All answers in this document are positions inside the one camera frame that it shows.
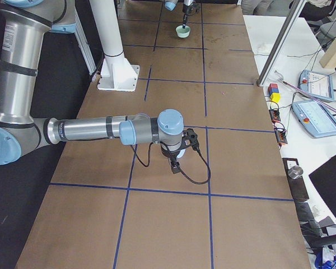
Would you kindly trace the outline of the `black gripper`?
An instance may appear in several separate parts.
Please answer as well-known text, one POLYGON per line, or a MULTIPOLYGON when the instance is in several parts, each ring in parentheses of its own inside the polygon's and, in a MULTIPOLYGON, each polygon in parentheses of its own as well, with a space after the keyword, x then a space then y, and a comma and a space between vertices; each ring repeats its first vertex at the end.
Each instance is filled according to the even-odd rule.
POLYGON ((190 3, 190 4, 183 4, 183 22, 182 22, 182 27, 183 29, 186 28, 186 24, 188 22, 188 16, 191 16, 193 14, 193 10, 194 10, 194 3, 190 3))
POLYGON ((177 155, 182 150, 181 143, 176 145, 167 145, 163 142, 160 143, 161 152, 164 156, 170 159, 171 171, 173 174, 180 173, 180 164, 177 161, 177 155))

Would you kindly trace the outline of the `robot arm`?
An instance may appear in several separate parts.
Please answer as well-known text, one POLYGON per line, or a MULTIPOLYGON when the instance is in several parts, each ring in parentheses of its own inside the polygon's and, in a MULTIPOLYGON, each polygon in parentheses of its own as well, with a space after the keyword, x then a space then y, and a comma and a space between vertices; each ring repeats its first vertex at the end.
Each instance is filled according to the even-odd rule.
MULTIPOLYGON (((176 7, 178 0, 164 0, 163 1, 164 6, 167 10, 172 11, 176 7)), ((182 28, 185 29, 188 17, 191 16, 193 13, 197 13, 197 4, 194 0, 183 0, 183 22, 182 22, 182 28)))
POLYGON ((49 145, 119 139, 132 149, 159 145, 179 171, 187 148, 179 111, 77 118, 93 74, 76 39, 74 1, 1 1, 0 13, 0 165, 49 145))

